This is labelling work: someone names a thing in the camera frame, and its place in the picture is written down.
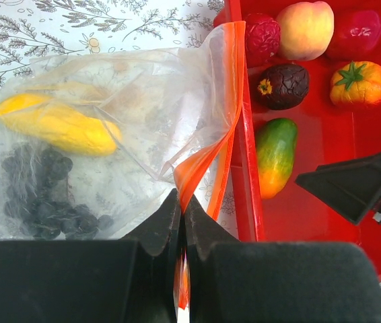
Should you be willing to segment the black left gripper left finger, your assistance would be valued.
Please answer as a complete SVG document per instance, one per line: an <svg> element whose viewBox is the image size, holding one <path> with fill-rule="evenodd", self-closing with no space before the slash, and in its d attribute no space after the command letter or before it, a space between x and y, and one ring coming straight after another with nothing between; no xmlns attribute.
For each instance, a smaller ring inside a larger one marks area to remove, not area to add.
<svg viewBox="0 0 381 323"><path fill-rule="evenodd" d="M118 240L0 242L0 322L175 322L180 203Z"/></svg>

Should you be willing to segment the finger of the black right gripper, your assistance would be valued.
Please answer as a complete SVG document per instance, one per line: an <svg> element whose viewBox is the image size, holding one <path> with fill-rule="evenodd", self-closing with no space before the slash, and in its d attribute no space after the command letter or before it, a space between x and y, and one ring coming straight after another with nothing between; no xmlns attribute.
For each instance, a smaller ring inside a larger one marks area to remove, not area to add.
<svg viewBox="0 0 381 323"><path fill-rule="evenodd" d="M374 211L381 194L381 153L318 166L313 172L299 174L295 183L358 225Z"/></svg>

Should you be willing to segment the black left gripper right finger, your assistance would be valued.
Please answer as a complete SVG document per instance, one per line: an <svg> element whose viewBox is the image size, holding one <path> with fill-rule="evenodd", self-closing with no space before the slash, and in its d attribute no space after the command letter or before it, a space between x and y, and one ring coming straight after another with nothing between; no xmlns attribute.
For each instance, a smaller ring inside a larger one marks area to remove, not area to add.
<svg viewBox="0 0 381 323"><path fill-rule="evenodd" d="M381 322L376 271L354 244L240 242L197 199L184 227L191 322Z"/></svg>

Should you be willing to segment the red plastic tray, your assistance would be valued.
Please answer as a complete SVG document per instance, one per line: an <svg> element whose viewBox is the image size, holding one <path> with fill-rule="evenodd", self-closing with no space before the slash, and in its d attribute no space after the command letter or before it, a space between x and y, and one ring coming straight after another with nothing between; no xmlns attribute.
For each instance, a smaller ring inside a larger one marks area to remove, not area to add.
<svg viewBox="0 0 381 323"><path fill-rule="evenodd" d="M373 9L381 17L381 1L331 1L338 14L350 9ZM365 60L381 65L381 39ZM343 66L324 56L304 62L310 91L295 108L270 111L256 96L261 68L244 72L243 108L236 127L231 174L238 237L244 241L342 241L360 246L381 279L381 223L370 211L354 225L295 183L299 174L318 166L381 153L381 104L352 112L334 106L329 98L333 73ZM293 173L285 188L262 199L255 150L255 133L269 120L290 118L298 126Z"/></svg>

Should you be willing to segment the dark grape bunch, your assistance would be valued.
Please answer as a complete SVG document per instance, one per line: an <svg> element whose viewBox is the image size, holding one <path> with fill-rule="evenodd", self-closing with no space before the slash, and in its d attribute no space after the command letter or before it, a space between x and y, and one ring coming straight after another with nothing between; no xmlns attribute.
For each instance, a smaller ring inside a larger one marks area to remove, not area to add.
<svg viewBox="0 0 381 323"><path fill-rule="evenodd" d="M71 158L52 146L35 149L25 143L1 162L9 179L4 214L17 221L20 232L35 240L92 240L114 224L86 204L71 202Z"/></svg>

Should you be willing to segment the clear zip bag orange zipper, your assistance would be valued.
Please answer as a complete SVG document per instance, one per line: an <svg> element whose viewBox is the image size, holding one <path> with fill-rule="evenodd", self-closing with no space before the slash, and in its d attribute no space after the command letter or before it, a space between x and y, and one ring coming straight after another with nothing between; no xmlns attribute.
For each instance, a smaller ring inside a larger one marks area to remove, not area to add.
<svg viewBox="0 0 381 323"><path fill-rule="evenodd" d="M69 153L0 121L0 241L35 240L3 212L9 179L1 162L21 144L52 146L71 158L71 202L114 224L92 240L121 238L171 190L180 209L193 195L217 219L228 183L234 130L243 106L244 22L217 26L197 48L161 48L32 60L31 74L9 80L0 103L43 94L114 123L122 139L107 156Z"/></svg>

